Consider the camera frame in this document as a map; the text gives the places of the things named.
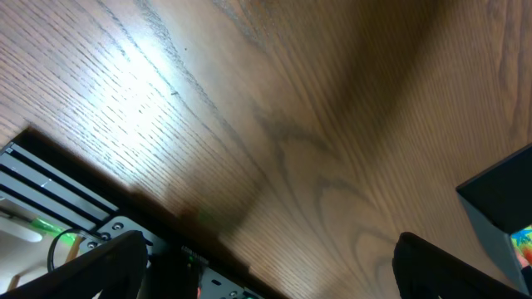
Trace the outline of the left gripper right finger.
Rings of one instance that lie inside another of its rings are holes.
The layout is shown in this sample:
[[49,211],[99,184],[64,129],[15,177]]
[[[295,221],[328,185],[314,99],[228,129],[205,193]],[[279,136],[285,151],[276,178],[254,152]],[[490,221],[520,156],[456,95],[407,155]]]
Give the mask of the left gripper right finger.
[[528,299],[414,233],[400,235],[392,269],[402,299]]

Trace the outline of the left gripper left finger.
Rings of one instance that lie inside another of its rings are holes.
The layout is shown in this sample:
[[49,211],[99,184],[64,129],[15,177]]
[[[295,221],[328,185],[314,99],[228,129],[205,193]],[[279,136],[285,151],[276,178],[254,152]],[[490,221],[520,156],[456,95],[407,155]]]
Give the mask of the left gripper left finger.
[[1,297],[136,299],[147,262],[142,233],[128,231]]

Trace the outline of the dark green box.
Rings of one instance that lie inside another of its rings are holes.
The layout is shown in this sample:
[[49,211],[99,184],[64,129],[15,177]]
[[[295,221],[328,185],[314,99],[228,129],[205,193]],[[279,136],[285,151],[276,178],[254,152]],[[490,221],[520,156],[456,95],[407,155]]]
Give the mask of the dark green box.
[[531,293],[515,246],[531,242],[531,146],[526,145],[456,187],[491,261],[520,292]]

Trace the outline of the Haribo gummy worms bag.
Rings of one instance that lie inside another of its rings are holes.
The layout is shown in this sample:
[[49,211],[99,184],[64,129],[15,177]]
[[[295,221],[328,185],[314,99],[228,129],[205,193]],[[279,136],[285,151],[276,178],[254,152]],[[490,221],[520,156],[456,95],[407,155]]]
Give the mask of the Haribo gummy worms bag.
[[531,226],[510,235],[518,260],[523,267],[531,265]]

